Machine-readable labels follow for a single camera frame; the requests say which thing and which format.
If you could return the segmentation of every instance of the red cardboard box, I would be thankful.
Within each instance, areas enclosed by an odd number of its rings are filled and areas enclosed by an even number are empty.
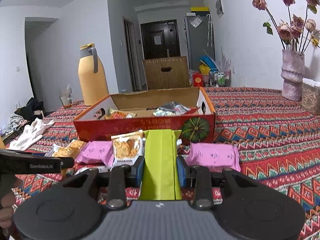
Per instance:
[[[180,116],[154,116],[154,110],[167,102],[175,101],[189,107],[198,107],[194,114]],[[135,118],[96,119],[95,113],[103,109],[118,109],[137,114]],[[110,140],[112,135],[137,130],[182,130],[182,143],[212,142],[215,109],[201,87],[149,90],[130,94],[108,95],[74,119],[80,140]]]

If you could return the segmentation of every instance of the human hand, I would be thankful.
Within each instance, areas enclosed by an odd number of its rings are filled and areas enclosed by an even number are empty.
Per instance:
[[[22,180],[16,179],[13,187],[19,187],[22,184]],[[9,228],[12,224],[13,208],[16,198],[14,193],[11,191],[3,196],[0,200],[0,227]]]

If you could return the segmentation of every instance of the leaf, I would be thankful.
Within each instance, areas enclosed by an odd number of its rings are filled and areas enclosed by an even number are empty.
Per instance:
[[[284,44],[291,45],[292,40],[283,40],[283,41],[284,41]]]
[[[310,9],[310,11],[312,11],[314,14],[317,13],[317,8],[315,6],[312,6],[312,5],[308,5],[308,8]]]
[[[267,27],[267,33],[273,35],[273,31],[270,27]]]
[[[263,27],[270,28],[270,27],[271,27],[271,24],[270,24],[270,23],[268,23],[268,22],[265,22],[265,23],[263,24]]]

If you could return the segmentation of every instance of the dark wooden door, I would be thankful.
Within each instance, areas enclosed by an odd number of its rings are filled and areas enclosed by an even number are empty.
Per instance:
[[[177,20],[141,24],[145,59],[179,57]]]

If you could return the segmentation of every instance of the bed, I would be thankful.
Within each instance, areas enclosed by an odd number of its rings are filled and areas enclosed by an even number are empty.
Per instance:
[[[299,202],[306,223],[299,240],[320,238],[320,122],[319,117],[281,96],[281,90],[259,88],[206,88],[217,112],[214,142],[237,145],[241,172]],[[73,119],[86,107],[77,102],[46,117],[55,119],[41,141],[29,151],[45,153],[53,143],[66,146],[77,138]],[[188,154],[188,147],[182,149]],[[73,175],[83,166],[68,171]],[[14,189],[17,205],[62,180],[59,174],[19,175],[24,184]],[[101,189],[99,202],[105,202],[107,189]],[[183,190],[192,199],[191,189]],[[127,189],[128,199],[139,190]],[[214,202],[222,202],[220,190],[212,189]]]

